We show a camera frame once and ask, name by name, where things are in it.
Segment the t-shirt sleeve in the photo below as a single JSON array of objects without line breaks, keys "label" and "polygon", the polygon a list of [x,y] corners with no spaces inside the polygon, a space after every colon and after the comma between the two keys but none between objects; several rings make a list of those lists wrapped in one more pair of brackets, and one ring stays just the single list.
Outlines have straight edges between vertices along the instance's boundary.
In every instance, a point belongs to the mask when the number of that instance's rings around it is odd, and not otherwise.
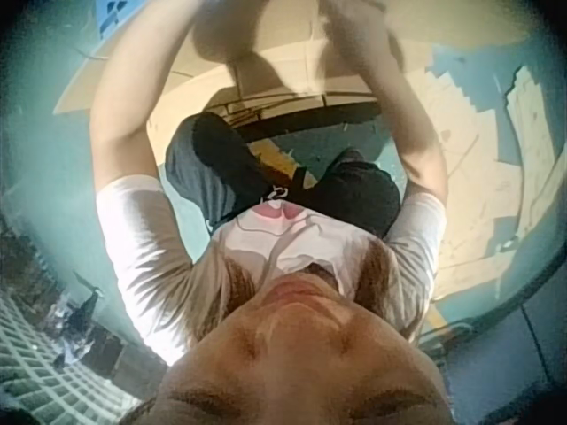
[{"label": "t-shirt sleeve", "polygon": [[385,238],[400,271],[400,288],[393,302],[399,303],[399,320],[416,328],[427,312],[445,234],[445,206],[429,193],[406,198],[400,214]]},{"label": "t-shirt sleeve", "polygon": [[106,251],[135,328],[166,363],[186,351],[184,304],[192,261],[161,183],[130,175],[97,194]]}]

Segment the leg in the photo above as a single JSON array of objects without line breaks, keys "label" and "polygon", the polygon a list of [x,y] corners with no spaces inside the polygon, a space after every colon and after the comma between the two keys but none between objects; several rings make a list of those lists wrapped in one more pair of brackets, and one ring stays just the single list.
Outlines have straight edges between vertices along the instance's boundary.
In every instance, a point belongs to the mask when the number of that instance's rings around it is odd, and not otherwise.
[{"label": "leg", "polygon": [[167,148],[166,176],[212,228],[258,204],[271,189],[244,140],[210,112],[179,126]]},{"label": "leg", "polygon": [[384,237],[400,212],[400,193],[392,178],[362,155],[347,149],[327,168],[301,204]]}]

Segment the hand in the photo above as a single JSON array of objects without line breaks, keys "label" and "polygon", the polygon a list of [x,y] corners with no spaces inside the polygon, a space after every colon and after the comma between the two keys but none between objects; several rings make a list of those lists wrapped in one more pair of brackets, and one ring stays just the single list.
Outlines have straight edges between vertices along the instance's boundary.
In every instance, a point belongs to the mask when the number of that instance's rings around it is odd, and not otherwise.
[{"label": "hand", "polygon": [[320,0],[325,32],[338,53],[363,77],[392,62],[384,13],[375,0]]}]

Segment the lip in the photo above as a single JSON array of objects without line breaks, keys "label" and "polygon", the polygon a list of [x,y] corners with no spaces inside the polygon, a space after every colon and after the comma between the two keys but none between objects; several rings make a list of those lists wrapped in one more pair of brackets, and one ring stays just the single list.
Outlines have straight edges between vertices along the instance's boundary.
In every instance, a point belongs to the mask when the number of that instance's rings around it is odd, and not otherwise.
[{"label": "lip", "polygon": [[339,324],[335,315],[321,303],[321,298],[329,299],[314,285],[306,282],[281,282],[266,294],[261,305],[277,309],[288,304],[303,304]]}]

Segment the paper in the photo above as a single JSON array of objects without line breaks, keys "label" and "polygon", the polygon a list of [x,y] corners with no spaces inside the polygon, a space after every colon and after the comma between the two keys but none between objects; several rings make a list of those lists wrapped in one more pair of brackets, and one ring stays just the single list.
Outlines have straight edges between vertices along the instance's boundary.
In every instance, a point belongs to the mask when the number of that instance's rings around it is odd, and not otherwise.
[{"label": "paper", "polygon": [[544,190],[555,163],[541,87],[535,84],[527,67],[517,72],[515,87],[509,92],[508,111],[520,145],[524,175],[517,235],[524,237],[541,220],[542,208],[551,200],[534,203]]}]

